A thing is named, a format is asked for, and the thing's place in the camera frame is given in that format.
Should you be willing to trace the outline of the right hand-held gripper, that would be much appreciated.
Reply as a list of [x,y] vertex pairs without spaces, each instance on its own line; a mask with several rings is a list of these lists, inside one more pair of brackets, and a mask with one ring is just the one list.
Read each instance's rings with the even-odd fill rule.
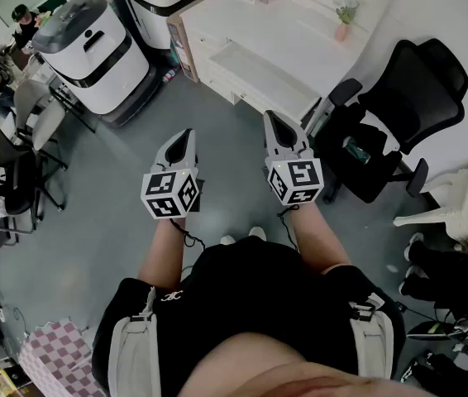
[[282,113],[263,115],[267,182],[283,205],[311,203],[324,187],[320,160],[303,128]]

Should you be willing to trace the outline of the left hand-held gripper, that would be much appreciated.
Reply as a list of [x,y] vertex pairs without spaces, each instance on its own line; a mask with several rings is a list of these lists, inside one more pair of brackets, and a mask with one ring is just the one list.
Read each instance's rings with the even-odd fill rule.
[[157,151],[150,172],[143,176],[141,201],[156,220],[186,218],[200,209],[203,184],[198,177],[196,133],[188,128]]

